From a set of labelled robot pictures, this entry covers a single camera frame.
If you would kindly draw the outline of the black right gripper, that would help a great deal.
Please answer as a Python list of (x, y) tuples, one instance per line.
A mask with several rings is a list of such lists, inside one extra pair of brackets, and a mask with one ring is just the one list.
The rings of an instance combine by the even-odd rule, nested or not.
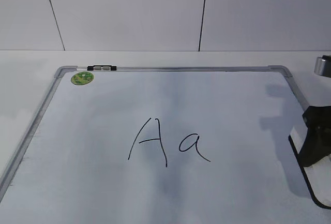
[(330, 106), (309, 106), (302, 117), (307, 134), (298, 157), (303, 167), (310, 167), (330, 155)]

